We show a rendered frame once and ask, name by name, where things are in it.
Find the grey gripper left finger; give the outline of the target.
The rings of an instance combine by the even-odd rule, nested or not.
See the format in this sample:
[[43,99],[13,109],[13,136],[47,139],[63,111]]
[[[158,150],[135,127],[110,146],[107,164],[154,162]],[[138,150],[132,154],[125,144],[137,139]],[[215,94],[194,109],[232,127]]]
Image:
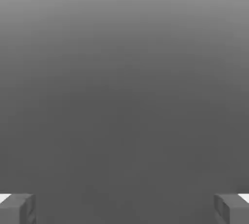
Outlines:
[[36,195],[0,193],[0,224],[36,224]]

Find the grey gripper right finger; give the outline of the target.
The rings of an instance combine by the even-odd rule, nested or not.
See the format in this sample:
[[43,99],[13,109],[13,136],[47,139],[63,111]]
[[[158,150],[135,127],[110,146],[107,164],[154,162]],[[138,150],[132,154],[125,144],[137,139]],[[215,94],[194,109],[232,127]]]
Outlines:
[[249,224],[249,193],[215,194],[216,224]]

